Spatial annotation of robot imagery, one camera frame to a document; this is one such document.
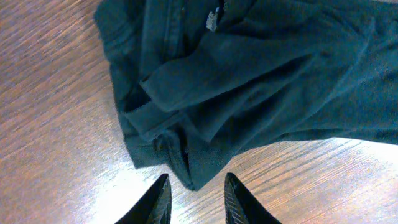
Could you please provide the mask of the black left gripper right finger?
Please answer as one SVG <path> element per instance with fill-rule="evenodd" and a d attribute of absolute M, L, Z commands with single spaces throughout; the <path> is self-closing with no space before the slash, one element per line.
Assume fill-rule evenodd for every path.
<path fill-rule="evenodd" d="M 226 224 L 281 224 L 233 174 L 224 181 Z"/>

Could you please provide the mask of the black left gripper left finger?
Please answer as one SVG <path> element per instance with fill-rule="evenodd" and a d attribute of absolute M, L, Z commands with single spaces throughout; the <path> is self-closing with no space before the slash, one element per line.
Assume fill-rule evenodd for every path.
<path fill-rule="evenodd" d="M 115 224 L 170 224 L 172 191 L 168 174 L 162 174 Z"/>

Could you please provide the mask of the dark green t-shirt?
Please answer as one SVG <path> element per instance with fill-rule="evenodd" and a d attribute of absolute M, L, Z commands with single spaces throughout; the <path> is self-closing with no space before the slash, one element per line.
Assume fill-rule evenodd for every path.
<path fill-rule="evenodd" d="M 94 19 L 137 168 L 199 190 L 280 141 L 397 143 L 397 4 L 103 1 Z"/>

